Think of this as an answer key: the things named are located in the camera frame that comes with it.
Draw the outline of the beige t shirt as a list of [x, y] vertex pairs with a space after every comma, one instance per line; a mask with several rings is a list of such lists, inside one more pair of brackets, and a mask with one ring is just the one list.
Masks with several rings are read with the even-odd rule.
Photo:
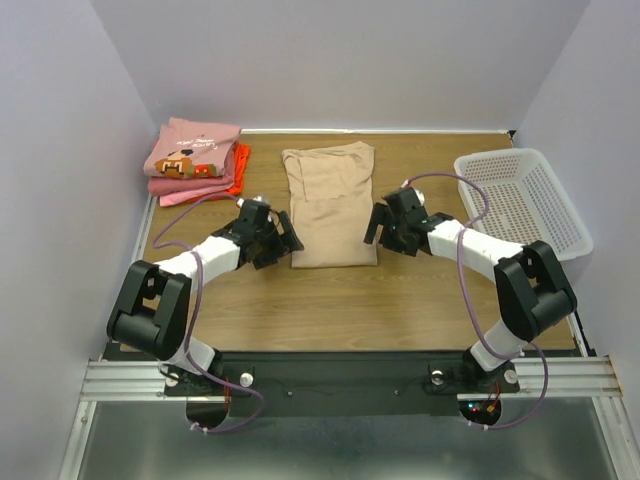
[[375, 266], [376, 247], [364, 242], [373, 208], [375, 148], [355, 142], [308, 150], [286, 149], [282, 161], [290, 217], [304, 249], [294, 269]]

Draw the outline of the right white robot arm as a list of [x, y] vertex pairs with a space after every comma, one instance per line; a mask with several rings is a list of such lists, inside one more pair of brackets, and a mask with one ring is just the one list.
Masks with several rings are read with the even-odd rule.
[[496, 287], [499, 320], [463, 354], [458, 374], [472, 390], [482, 390], [496, 370], [577, 308], [577, 297], [553, 248], [536, 240], [528, 245], [501, 240], [465, 227], [441, 212], [430, 215], [421, 194], [405, 186], [374, 204], [364, 242], [378, 242], [407, 256], [422, 251], [454, 260]]

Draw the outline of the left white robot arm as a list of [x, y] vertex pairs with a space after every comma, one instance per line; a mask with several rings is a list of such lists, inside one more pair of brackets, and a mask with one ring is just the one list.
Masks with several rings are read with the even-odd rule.
[[110, 340], [188, 372], [202, 394], [215, 392], [223, 373], [221, 353], [193, 336], [204, 286], [246, 264], [259, 270], [304, 249], [286, 212], [261, 198], [238, 205], [238, 217], [202, 243], [160, 262], [132, 263], [106, 327]]

